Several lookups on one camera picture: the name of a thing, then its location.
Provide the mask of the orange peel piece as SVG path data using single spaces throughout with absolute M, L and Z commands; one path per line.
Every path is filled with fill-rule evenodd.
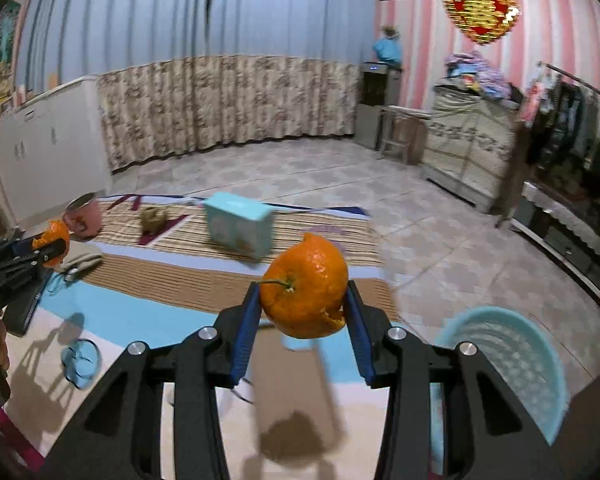
M 62 220 L 50 220 L 46 230 L 33 237 L 32 248 L 43 257 L 43 266 L 54 268 L 67 255 L 70 232 Z

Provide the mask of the whole orange fruit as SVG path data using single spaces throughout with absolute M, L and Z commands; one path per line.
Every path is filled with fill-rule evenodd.
M 349 281 L 346 260 L 326 238 L 307 232 L 282 252 L 259 282 L 260 304 L 283 334 L 317 339 L 343 329 Z

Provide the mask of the pink mug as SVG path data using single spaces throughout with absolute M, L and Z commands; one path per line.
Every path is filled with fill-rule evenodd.
M 96 236 L 102 229 L 102 212 L 96 194 L 86 193 L 68 203 L 62 220 L 69 231 L 81 240 Z

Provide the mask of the white cabinet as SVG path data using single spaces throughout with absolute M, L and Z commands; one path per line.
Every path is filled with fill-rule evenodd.
M 111 187 L 96 77 L 62 84 L 0 119 L 0 207 L 6 226 L 33 228 L 81 195 L 104 196 Z

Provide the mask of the small brown figurine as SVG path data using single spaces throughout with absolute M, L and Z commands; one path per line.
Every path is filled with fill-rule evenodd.
M 142 233 L 154 236 L 164 229 L 169 220 L 169 214 L 164 207 L 151 206 L 142 209 L 138 218 L 140 218 Z

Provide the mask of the teal plastic mesh basket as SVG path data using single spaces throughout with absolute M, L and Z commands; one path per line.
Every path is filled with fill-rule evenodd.
M 566 374 L 550 337 L 521 314 L 492 306 L 470 309 L 446 322 L 436 345 L 475 344 L 524 404 L 549 444 L 555 442 L 568 402 Z

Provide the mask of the small metal folding table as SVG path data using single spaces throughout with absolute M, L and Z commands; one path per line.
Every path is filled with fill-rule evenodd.
M 419 166 L 428 133 L 431 114 L 397 105 L 380 109 L 378 157 L 396 155 L 405 165 Z

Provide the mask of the cloth-covered cabinet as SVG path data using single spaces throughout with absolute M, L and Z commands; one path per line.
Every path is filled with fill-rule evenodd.
M 434 87 L 422 151 L 422 176 L 490 212 L 503 196 L 516 146 L 517 112 L 450 84 Z

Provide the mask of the grey water dispenser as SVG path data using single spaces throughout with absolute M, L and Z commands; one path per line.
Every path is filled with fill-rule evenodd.
M 379 148 L 382 110 L 400 99 L 402 70 L 386 63 L 365 62 L 361 66 L 360 98 L 356 104 L 354 140 L 357 144 Z

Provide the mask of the blue floral curtain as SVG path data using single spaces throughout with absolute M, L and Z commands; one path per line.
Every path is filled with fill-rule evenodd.
M 109 166 L 348 136 L 374 0 L 29 0 L 16 81 L 92 75 Z

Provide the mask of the low lace-covered tv stand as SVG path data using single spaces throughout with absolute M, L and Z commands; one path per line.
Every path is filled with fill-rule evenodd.
M 592 226 L 530 181 L 522 186 L 509 224 L 546 252 L 600 304 L 600 236 Z

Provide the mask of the blue bag on dispenser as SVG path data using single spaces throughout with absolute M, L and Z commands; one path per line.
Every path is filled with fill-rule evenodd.
M 373 51 L 379 63 L 400 67 L 402 65 L 402 48 L 398 38 L 380 38 L 373 44 Z

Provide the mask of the pile of folded clothes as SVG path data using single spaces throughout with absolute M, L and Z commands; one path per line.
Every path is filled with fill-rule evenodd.
M 508 100 L 512 94 L 503 72 L 492 66 L 478 50 L 453 53 L 444 64 L 449 78 L 471 76 L 476 90 L 492 100 Z

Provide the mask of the clothes rack with garments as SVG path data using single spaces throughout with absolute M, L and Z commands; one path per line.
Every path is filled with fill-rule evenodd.
M 600 234 L 600 90 L 539 62 L 514 133 L 501 214 L 514 212 L 529 182 Z

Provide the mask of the red heart wall decoration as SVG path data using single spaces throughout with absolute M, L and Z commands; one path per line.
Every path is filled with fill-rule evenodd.
M 474 44 L 492 44 L 520 18 L 517 0 L 443 0 L 452 23 Z

